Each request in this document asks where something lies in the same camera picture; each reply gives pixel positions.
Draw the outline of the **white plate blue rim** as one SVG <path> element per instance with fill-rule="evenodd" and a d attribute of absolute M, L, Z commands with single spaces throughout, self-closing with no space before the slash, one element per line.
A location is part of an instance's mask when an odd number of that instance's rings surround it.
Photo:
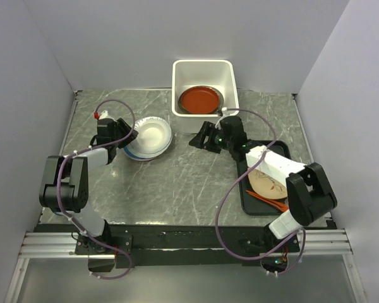
<path fill-rule="evenodd" d="M 160 117 L 145 117 L 135 122 L 137 138 L 130 144 L 144 153 L 154 153 L 172 140 L 172 130 Z"/>

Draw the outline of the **pale grey large plate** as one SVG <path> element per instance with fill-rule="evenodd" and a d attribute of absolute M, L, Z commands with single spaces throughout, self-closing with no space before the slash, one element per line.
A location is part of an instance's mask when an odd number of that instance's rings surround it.
<path fill-rule="evenodd" d="M 170 144 L 171 144 L 171 141 L 168 142 L 168 144 L 166 144 L 166 146 L 161 148 L 159 151 L 156 151 L 154 153 L 144 153 L 140 151 L 139 149 L 134 148 L 132 144 L 129 144 L 126 147 L 124 147 L 123 150 L 125 154 L 133 160 L 149 161 L 163 154 L 169 148 Z"/>

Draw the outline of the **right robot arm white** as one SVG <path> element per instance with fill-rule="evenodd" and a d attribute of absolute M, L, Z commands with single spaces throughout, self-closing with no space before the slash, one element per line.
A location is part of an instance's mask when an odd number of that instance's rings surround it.
<path fill-rule="evenodd" d="M 256 180 L 263 177 L 287 200 L 285 210 L 265 227 L 264 244 L 278 251 L 286 237 L 307 227 L 337 206 L 337 199 L 323 167 L 313 162 L 295 162 L 274 152 L 274 141 L 263 143 L 247 137 L 238 116 L 227 116 L 218 125 L 205 121 L 189 145 L 208 152 L 226 150 L 243 168 L 235 181 L 243 181 L 256 193 Z"/>

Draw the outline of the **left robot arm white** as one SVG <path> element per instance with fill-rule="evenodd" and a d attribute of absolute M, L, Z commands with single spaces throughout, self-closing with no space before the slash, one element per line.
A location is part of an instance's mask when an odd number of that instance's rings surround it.
<path fill-rule="evenodd" d="M 71 158 L 49 156 L 45 162 L 39 202 L 57 215 L 77 220 L 78 242 L 96 254 L 105 254 L 115 245 L 111 229 L 88 202 L 88 173 L 110 164 L 122 149 L 136 139 L 138 132 L 122 118 L 100 118 L 97 134 L 88 151 Z"/>

